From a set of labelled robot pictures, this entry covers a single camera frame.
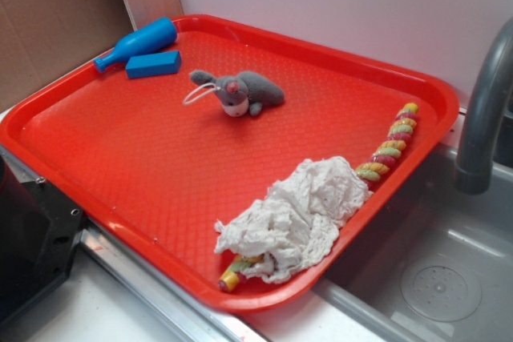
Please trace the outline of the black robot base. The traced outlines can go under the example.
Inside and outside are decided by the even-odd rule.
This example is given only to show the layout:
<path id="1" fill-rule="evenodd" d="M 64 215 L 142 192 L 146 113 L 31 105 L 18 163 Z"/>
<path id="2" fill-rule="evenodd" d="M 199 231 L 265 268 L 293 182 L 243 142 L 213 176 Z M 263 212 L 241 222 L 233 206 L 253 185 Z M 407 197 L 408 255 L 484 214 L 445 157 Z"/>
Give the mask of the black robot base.
<path id="1" fill-rule="evenodd" d="M 50 182 L 21 182 L 1 160 L 1 325 L 65 282 L 83 209 Z"/>

